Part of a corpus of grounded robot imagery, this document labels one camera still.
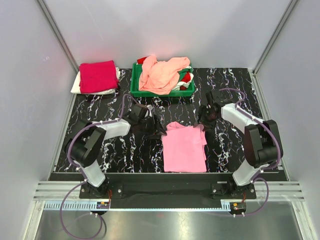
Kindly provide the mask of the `pink t shirt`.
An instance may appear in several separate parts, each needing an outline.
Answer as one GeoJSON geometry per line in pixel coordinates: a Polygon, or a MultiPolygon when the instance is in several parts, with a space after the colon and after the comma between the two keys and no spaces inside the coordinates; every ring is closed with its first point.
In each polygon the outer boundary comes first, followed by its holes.
{"type": "Polygon", "coordinates": [[[171,122],[162,137],[163,167],[166,173],[205,173],[206,154],[204,126],[184,126],[171,122]]]}

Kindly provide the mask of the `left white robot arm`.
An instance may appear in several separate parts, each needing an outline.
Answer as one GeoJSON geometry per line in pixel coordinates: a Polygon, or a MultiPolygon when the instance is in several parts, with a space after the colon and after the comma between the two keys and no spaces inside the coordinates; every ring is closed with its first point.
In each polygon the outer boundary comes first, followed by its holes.
{"type": "Polygon", "coordinates": [[[64,145],[69,162],[80,170],[91,185],[90,192],[97,198],[108,193],[108,181],[98,164],[98,155],[105,140],[142,133],[146,139],[161,139],[166,136],[159,117],[152,114],[151,105],[136,103],[127,112],[111,121],[79,122],[64,145]]]}

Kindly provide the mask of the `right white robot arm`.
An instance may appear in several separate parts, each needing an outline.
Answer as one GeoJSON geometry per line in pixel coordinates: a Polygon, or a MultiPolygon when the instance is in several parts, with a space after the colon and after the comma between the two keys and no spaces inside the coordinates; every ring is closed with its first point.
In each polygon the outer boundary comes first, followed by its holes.
{"type": "Polygon", "coordinates": [[[236,90],[242,96],[238,101],[223,99],[222,91],[224,89],[211,90],[205,94],[206,103],[198,109],[195,126],[202,125],[204,131],[210,131],[215,129],[217,120],[224,120],[244,134],[245,160],[227,185],[228,195],[236,199],[260,173],[277,167],[284,153],[277,123],[255,117],[242,109],[240,102],[246,95],[240,90],[236,90]]]}

